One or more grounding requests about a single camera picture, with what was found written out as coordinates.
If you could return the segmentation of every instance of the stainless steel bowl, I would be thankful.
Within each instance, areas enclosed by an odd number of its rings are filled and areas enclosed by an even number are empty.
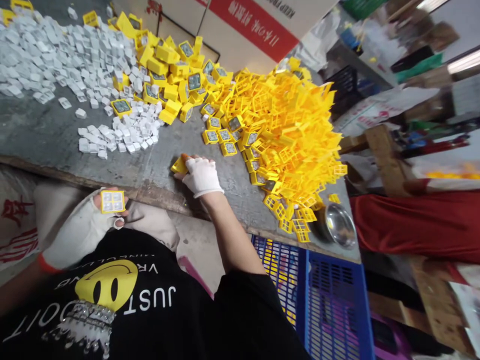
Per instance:
[[[357,243],[354,221],[343,206],[335,202],[328,204],[318,212],[317,221],[330,241],[347,249]]]

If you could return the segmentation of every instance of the blue plastic crate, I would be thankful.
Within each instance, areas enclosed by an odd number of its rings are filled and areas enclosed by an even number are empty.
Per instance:
[[[361,264],[258,236],[252,243],[313,359],[375,358]]]

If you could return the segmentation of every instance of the plastic bag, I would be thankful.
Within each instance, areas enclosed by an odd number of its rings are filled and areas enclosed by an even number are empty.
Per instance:
[[[370,96],[340,116],[334,124],[334,131],[344,136],[362,135],[365,130],[413,108],[438,92],[437,88],[396,87]]]

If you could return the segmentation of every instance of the red fabric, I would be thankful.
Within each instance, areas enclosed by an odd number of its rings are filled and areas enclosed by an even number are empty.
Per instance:
[[[41,252],[40,255],[38,255],[37,260],[38,260],[38,263],[40,264],[40,269],[44,273],[58,274],[58,273],[63,273],[64,272],[62,269],[57,269],[57,268],[54,268],[54,267],[50,266],[49,264],[47,264],[47,262],[45,261],[43,252]]]
[[[418,197],[350,199],[359,245],[386,254],[416,254],[480,264],[480,191]]]

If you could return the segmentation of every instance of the hand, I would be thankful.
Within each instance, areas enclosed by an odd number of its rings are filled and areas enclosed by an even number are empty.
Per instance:
[[[118,190],[111,187],[104,190]],[[101,212],[100,190],[87,196],[72,211],[62,225],[53,243],[39,256],[41,268],[48,273],[56,273],[79,262],[84,256],[92,253],[99,242],[112,227],[121,229],[128,210],[116,214]]]
[[[193,197],[204,197],[206,194],[222,193],[225,191],[220,187],[219,177],[215,161],[208,160],[206,157],[187,154],[181,155],[189,171],[188,174],[177,172],[174,177],[182,182],[193,192]]]

